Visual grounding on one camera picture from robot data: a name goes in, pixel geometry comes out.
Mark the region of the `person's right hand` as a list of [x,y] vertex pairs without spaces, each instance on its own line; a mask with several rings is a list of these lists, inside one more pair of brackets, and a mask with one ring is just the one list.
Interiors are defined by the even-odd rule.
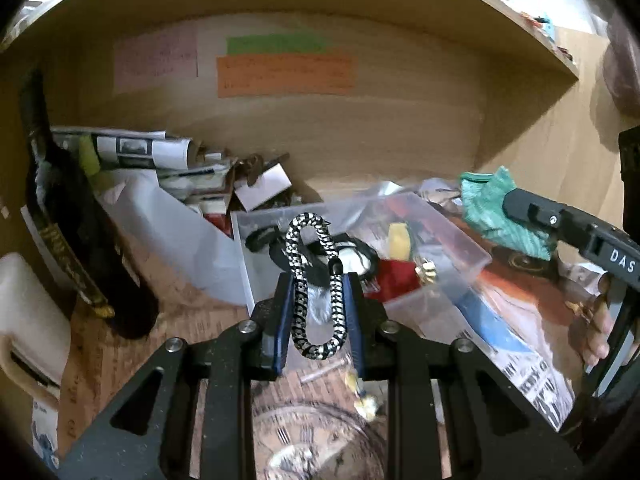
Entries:
[[574,311],[574,321],[568,331],[570,346],[580,355],[585,366],[596,366],[611,350],[614,321],[608,304],[608,290],[612,278],[603,274],[598,281],[598,293],[588,299],[567,300],[567,307]]

